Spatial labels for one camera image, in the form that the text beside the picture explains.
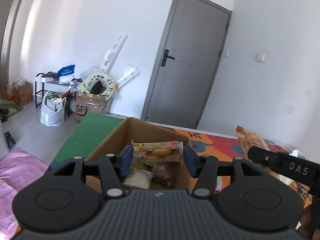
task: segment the white plastic bracket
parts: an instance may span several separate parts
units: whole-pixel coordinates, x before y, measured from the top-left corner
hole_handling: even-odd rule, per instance
[[[127,34],[119,33],[119,35],[112,43],[111,48],[107,51],[105,57],[103,58],[103,62],[100,65],[100,68],[104,69],[106,74],[108,74],[110,68],[113,65],[114,60],[116,59],[119,51],[121,50],[127,38]]]
[[[139,70],[136,69],[135,67],[126,65],[123,67],[123,73],[124,73],[124,76],[117,81],[119,88],[122,87],[124,84],[126,84],[134,76],[139,74]]]

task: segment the black door lock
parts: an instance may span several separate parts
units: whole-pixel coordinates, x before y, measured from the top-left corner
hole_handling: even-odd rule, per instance
[[[163,58],[161,61],[161,67],[165,67],[165,63],[167,62],[167,58],[176,59],[175,57],[171,57],[168,54],[169,54],[169,50],[165,49],[164,54],[163,54]]]

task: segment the plastic shopping bag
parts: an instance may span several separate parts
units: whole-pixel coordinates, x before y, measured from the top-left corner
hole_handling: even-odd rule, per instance
[[[64,108],[66,106],[66,98],[62,100],[57,111],[55,112],[45,105],[45,98],[47,97],[48,93],[51,92],[47,92],[42,100],[40,122],[48,127],[59,126],[64,122]]]

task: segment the pink fabric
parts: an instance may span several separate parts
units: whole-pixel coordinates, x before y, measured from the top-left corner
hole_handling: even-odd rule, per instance
[[[15,195],[39,179],[48,165],[20,148],[0,160],[0,239],[9,240],[18,226],[12,213]]]

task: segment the open cardboard box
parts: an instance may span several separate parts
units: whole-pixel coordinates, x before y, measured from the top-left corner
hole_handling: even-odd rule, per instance
[[[119,154],[125,146],[131,144],[132,140],[138,143],[176,140],[183,142],[184,146],[189,145],[189,138],[182,134],[131,117],[123,121],[104,141],[102,141],[87,157],[86,161],[97,160],[99,157],[108,153]],[[175,166],[171,169],[173,189],[187,189],[191,192],[194,181],[186,166],[179,162],[168,164],[170,167]],[[132,167],[150,170],[150,167],[143,163],[133,163]],[[100,183],[96,178],[87,176],[87,184],[96,191],[101,192]],[[157,182],[151,182],[150,189],[172,189],[172,187]]]

